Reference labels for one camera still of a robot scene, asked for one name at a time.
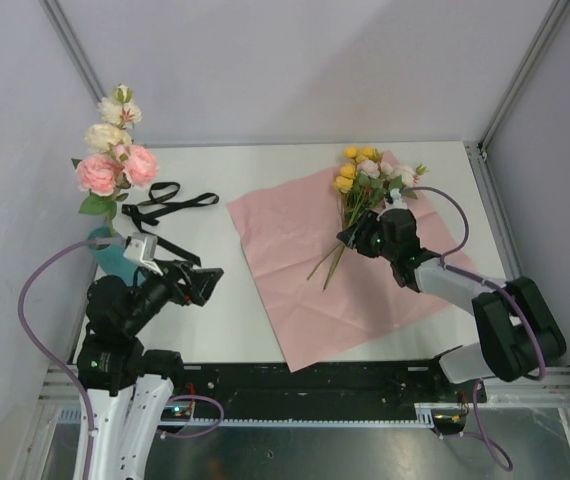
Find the yellow flower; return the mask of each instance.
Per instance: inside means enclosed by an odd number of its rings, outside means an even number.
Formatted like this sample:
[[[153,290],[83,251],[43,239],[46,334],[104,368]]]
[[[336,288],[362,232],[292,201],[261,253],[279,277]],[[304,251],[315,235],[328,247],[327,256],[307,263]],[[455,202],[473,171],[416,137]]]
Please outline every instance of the yellow flower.
[[[341,175],[345,178],[356,178],[356,165],[353,163],[346,163],[341,167]]]
[[[369,158],[370,160],[374,160],[376,156],[376,149],[374,147],[363,147],[361,150],[361,155]]]
[[[343,156],[345,158],[356,158],[357,155],[358,155],[358,147],[356,145],[347,147],[343,152]]]
[[[336,180],[334,180],[334,188],[343,193],[349,192],[352,189],[352,185],[354,185],[354,180],[351,178],[336,177]]]

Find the flower bouquet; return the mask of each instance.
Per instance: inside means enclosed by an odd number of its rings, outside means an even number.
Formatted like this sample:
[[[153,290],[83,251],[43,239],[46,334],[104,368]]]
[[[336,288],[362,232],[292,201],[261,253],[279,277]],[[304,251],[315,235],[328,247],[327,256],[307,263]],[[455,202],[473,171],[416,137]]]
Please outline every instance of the flower bouquet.
[[[403,189],[416,185],[421,175],[427,172],[425,166],[419,165],[414,169],[409,165],[391,165],[372,147],[359,149],[353,145],[345,149],[343,155],[350,161],[341,167],[333,184],[340,195],[343,230],[351,227],[365,210],[383,207],[385,195],[392,190],[398,189],[408,198],[418,198],[414,192],[403,192]],[[338,242],[316,264],[307,279],[312,278],[318,267],[334,254],[323,285],[323,290],[326,290],[344,252],[345,245]]]
[[[89,192],[78,210],[86,215],[105,215],[111,236],[116,236],[112,220],[117,203],[128,197],[133,187],[147,187],[158,174],[154,155],[134,145],[127,129],[141,121],[141,110],[132,100],[134,92],[117,86],[112,96],[103,98],[98,110],[105,123],[92,125],[85,141],[92,154],[84,160],[72,158],[79,188]]]

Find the white tabletop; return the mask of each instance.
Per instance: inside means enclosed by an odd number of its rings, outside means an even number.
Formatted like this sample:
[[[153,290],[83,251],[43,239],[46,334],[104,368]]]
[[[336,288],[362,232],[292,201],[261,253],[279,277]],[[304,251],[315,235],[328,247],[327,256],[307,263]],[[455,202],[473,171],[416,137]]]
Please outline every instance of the white tabletop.
[[[504,277],[463,144],[412,142],[374,146],[381,151],[391,150],[401,163],[416,166],[422,162],[428,166],[429,172],[422,184],[453,195],[469,217],[471,236],[465,252],[483,274]],[[169,214],[160,219],[158,227],[146,228],[199,255],[203,267],[220,267],[225,274],[205,307],[168,304],[141,331],[139,338],[146,348],[179,351],[189,363],[284,361],[225,203],[253,190],[276,186],[336,165],[341,162],[344,147],[331,144],[154,150],[161,166],[157,180],[177,181],[182,185],[173,200],[183,201],[204,192],[214,192],[220,195],[221,202]],[[128,203],[146,198],[144,191],[131,191]],[[445,200],[433,198],[432,201],[454,238],[461,238],[463,228],[458,213]],[[131,220],[120,213],[114,225],[123,236],[136,231]],[[162,248],[157,249],[156,256],[163,260],[175,258]],[[430,358],[476,341],[473,318],[456,307],[449,307],[333,360]]]

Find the pink cloth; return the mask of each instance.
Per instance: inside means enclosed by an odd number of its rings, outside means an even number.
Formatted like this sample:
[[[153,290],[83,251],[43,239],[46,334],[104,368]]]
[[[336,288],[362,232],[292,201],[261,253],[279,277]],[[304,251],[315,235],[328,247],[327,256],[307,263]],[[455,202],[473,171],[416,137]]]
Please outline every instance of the pink cloth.
[[[390,163],[396,163],[387,153]],[[227,204],[241,237],[247,263],[290,370],[384,336],[448,304],[437,297],[400,288],[384,259],[346,250],[328,289],[326,260],[341,229],[338,195],[331,187],[336,168],[257,190]],[[408,200],[422,244],[444,252],[457,245],[431,202],[419,194]],[[459,252],[450,257],[474,269]]]

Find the blue vase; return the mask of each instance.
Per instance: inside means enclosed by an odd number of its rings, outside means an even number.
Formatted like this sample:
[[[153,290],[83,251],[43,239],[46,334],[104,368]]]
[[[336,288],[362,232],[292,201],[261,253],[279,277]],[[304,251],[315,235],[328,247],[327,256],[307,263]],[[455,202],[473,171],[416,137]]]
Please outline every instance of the blue vase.
[[[110,237],[109,228],[99,227],[90,233],[87,239],[108,237]],[[89,245],[89,251],[94,256],[96,263],[107,275],[121,277],[127,286],[131,286],[134,283],[136,265],[123,256],[123,253],[125,253],[124,245],[109,245],[100,249],[94,245]]]

